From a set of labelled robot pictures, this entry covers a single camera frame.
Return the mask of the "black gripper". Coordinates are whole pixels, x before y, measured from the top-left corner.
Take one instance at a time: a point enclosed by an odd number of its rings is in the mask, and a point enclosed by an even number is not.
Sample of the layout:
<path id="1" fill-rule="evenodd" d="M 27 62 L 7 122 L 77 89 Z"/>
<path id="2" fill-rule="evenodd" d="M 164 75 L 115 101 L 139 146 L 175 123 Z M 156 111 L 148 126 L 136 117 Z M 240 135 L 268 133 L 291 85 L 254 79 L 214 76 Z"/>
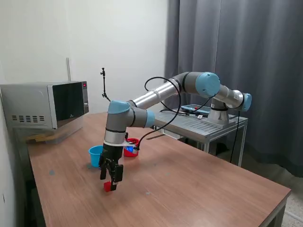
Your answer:
<path id="1" fill-rule="evenodd" d="M 117 184 L 123 180 L 124 166 L 118 164 L 118 161 L 122 156 L 122 151 L 123 146 L 103 144 L 103 150 L 99 160 L 100 180 L 105 180 L 107 170 L 109 170 L 111 177 L 111 191 L 115 191 Z"/>

